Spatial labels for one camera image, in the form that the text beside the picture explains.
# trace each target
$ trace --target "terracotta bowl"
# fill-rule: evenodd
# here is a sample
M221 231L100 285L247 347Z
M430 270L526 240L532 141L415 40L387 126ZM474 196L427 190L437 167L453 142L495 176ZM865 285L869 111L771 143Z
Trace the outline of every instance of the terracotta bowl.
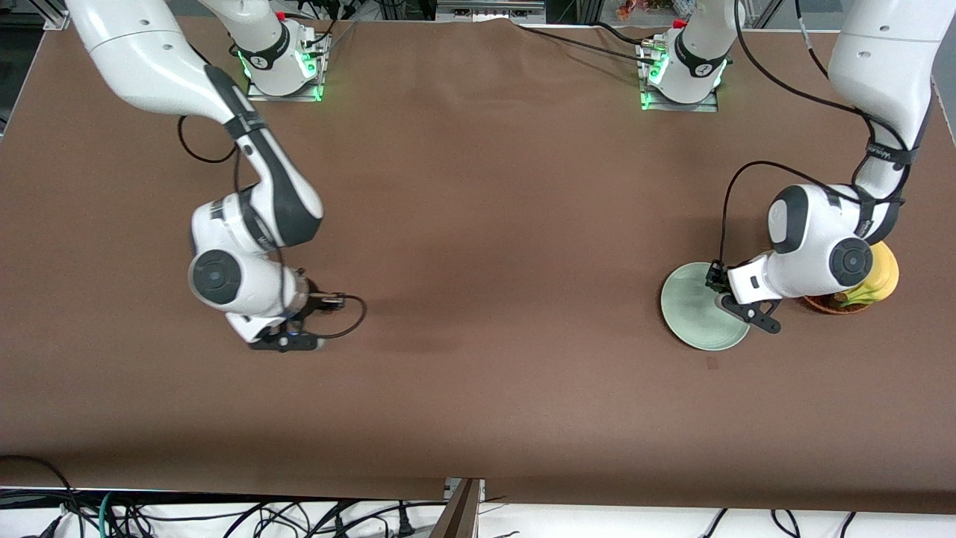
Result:
M833 314L837 316L856 314L857 312L865 310L870 306L869 304L848 304L845 307L840 307L839 303L832 295L808 295L803 298L803 301L814 310L823 312L824 314Z

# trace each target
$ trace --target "white surface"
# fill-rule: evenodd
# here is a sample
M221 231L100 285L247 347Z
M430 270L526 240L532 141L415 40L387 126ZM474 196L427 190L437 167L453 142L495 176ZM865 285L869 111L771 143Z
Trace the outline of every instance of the white surface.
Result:
M309 503L306 508L314 522L332 503ZM383 507L390 502L361 503L346 510L342 518L347 524L354 518ZM242 511L251 504L191 504L149 507L145 511L156 516L182 517ZM22 538L39 534L56 516L58 510L20 509L0 510L0 538ZM427 532L428 526L437 521L440 506L410 508L409 518L413 527ZM483 504L478 518L478 538L495 538L515 530L515 538L699 538L704 534L717 513L715 508L647 508L610 506L566 506L543 504ZM303 521L301 514L292 509L290 515ZM837 538L846 512L802 511L794 512L800 525L802 538ZM778 513L784 525L789 524L786 514ZM394 533L398 529L397 512L384 515ZM156 538L221 538L235 518L207 522L167 523L155 522ZM249 538L258 522L250 517L231 538ZM77 538L76 520L61 523L56 538ZM92 527L87 526L87 536L95 537ZM372 520L349 531L351 538L381 537L383 524ZM860 513L850 525L847 538L952 538L956 536L956 516L923 514L873 514ZM732 509L724 517L714 538L786 538L771 520L768 510ZM293 532L282 526L269 526L263 538L293 538Z

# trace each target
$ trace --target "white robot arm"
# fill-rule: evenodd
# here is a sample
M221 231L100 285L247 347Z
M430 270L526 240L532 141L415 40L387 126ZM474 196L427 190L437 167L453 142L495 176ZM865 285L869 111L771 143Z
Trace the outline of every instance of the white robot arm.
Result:
M932 96L936 51L956 0L857 0L830 60L838 93L874 120L851 185L792 185L767 217L773 250L727 270L724 307L770 332L779 324L755 305L827 295L862 282L869 245L896 224L902 187L916 157Z
M260 177L193 214L189 285L196 297L226 312L250 343L307 313L315 285L270 260L268 252L312 239L322 204L243 92L191 50L163 0L67 4L87 52L117 96L150 112L221 123Z

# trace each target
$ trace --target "table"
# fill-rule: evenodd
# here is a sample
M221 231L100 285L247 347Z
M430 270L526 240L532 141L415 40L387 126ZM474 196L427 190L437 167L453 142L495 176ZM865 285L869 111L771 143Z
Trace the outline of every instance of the table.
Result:
M241 77L215 20L183 25ZM749 36L836 98L799 34ZM371 312L280 355L186 285L189 216L229 192L230 165L188 158L176 118L121 102L74 31L47 33L0 145L0 448L78 486L434 498L476 476L510 502L956 512L956 150L938 104L888 239L890 300L846 317L786 302L779 335L720 353L663 323L663 279L715 256L736 169L834 183L864 148L861 121L732 54L720 111L675 114L641 110L627 60L508 21L359 24L325 101L259 107L326 207L288 263ZM211 122L185 130L228 150ZM728 259L766 246L793 182L741 178Z

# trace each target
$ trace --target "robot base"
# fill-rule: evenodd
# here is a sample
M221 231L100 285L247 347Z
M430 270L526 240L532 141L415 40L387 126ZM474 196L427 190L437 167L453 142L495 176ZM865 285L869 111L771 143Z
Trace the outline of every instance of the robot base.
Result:
M674 102L661 93L650 79L661 75L661 66L666 58L666 40L664 34L656 34L653 39L645 39L642 44L635 45L638 57L649 57L655 61L654 65L638 62L638 82L641 87L642 110L672 110L678 112L717 112L717 92L711 90L703 101L692 104Z

